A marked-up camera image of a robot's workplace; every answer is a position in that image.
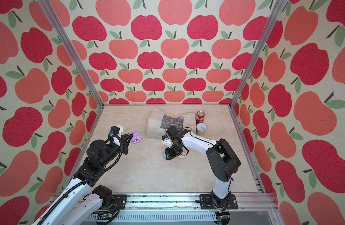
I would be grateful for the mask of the purple earbud charging case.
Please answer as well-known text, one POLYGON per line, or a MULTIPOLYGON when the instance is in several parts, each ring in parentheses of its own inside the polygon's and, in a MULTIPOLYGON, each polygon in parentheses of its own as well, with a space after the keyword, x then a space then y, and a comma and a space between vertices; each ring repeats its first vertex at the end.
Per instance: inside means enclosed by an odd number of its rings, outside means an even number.
POLYGON ((137 144, 142 140, 142 137, 139 135, 138 130, 134 130, 129 134, 132 135, 132 139, 130 141, 132 144, 137 144))

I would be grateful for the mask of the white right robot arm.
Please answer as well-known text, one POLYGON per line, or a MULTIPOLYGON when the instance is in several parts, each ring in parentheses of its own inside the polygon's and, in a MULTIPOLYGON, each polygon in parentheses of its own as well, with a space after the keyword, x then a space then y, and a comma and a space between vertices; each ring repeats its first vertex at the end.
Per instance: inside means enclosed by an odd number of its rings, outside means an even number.
POLYGON ((167 146, 165 149, 166 160, 183 156, 184 150, 188 154, 191 149, 206 155, 216 177, 209 203, 218 210, 227 209, 233 175, 241 166, 240 159, 229 143, 223 138, 218 141, 206 139, 192 133, 190 128, 177 129, 175 126, 168 128, 161 140, 167 146))

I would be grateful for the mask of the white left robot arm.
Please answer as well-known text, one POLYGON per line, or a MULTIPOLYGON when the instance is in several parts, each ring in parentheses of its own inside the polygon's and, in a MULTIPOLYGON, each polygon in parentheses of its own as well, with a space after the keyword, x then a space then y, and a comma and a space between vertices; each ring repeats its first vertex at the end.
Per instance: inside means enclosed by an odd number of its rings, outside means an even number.
POLYGON ((107 215, 106 225, 114 220, 125 205, 118 204, 111 189, 103 185, 95 188, 94 185, 118 163, 122 154, 128 153, 132 137, 132 134, 109 132, 107 140, 93 141, 86 151, 84 163, 66 189, 34 224, 80 225, 90 215, 107 215))

